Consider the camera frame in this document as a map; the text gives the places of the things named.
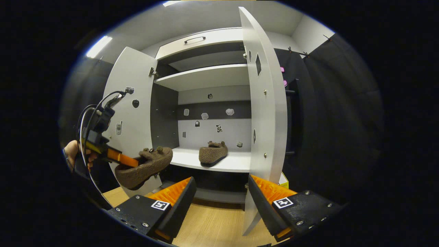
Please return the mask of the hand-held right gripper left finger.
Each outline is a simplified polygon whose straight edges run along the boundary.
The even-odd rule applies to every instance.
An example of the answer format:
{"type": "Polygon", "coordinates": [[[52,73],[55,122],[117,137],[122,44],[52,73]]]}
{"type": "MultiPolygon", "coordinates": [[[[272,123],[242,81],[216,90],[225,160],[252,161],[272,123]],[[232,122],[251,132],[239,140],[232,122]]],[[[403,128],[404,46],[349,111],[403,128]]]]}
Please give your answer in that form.
{"type": "Polygon", "coordinates": [[[197,187],[186,178],[150,196],[134,195],[108,210],[116,221],[154,239],[177,237],[197,187]]]}

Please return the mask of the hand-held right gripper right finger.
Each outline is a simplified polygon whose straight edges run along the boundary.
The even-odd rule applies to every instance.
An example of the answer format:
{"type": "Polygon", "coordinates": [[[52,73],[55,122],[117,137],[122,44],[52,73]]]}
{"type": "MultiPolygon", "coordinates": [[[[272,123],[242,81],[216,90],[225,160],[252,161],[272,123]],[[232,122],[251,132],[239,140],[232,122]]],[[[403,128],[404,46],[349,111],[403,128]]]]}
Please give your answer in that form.
{"type": "Polygon", "coordinates": [[[342,205],[311,190],[295,192],[254,175],[248,176],[248,189],[277,242],[300,238],[343,210],[342,205]]]}

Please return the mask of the brown fuzzy shoe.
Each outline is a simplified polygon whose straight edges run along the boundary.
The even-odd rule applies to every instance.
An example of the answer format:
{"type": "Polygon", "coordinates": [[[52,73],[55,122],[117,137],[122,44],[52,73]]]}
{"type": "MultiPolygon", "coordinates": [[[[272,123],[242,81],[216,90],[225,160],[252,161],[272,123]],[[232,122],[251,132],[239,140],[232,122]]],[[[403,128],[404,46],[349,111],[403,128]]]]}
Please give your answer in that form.
{"type": "Polygon", "coordinates": [[[228,148],[224,141],[209,141],[207,146],[199,149],[199,161],[203,167],[212,167],[228,155],[228,148]]]}
{"type": "Polygon", "coordinates": [[[173,158],[173,150],[169,147],[144,148],[135,158],[137,167],[119,164],[115,167],[116,180],[122,187],[138,190],[150,177],[166,169],[173,158]]]}

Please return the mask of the white cabinet door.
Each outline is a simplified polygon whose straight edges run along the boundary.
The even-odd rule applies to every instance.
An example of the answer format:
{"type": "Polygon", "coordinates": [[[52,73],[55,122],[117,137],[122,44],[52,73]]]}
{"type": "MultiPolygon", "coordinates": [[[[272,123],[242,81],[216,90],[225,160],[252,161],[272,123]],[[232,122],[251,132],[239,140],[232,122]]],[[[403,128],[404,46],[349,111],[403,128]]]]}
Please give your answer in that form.
{"type": "Polygon", "coordinates": [[[249,173],[278,183],[287,141],[287,103],[280,64],[259,22],[239,7],[251,97],[249,173]]]}
{"type": "Polygon", "coordinates": [[[128,86],[134,88],[133,94],[127,94],[114,106],[115,114],[103,133],[109,139],[109,146],[131,158],[138,157],[144,148],[153,147],[150,113],[154,78],[149,73],[156,69],[157,64],[155,58],[126,47],[116,60],[105,86],[104,96],[123,91],[128,86]]]}

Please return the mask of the white shoe cabinet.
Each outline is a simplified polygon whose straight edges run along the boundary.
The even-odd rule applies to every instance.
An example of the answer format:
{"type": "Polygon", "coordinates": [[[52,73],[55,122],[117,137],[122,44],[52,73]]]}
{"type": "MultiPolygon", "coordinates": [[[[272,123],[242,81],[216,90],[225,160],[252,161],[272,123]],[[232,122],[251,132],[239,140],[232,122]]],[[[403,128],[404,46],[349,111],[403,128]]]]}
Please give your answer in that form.
{"type": "Polygon", "coordinates": [[[238,28],[205,31],[170,42],[154,58],[158,64],[149,73],[154,78],[153,147],[171,146],[172,165],[202,170],[198,149],[208,141],[224,141],[229,153],[211,171],[249,173],[251,97],[241,22],[238,28]],[[206,39],[184,44],[197,36],[206,39]]]}

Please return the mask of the black backdrop cloth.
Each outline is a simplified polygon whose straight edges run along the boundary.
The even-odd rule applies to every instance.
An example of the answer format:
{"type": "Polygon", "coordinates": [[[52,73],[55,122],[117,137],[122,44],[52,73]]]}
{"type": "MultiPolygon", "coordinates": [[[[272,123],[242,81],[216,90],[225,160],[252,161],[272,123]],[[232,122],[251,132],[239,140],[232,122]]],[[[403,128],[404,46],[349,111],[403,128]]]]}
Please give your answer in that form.
{"type": "Polygon", "coordinates": [[[310,54],[278,48],[275,53],[284,80],[298,78],[297,149],[285,156],[282,169],[289,188],[345,204],[365,185],[381,152],[384,110],[376,80],[338,34],[310,54]]]}

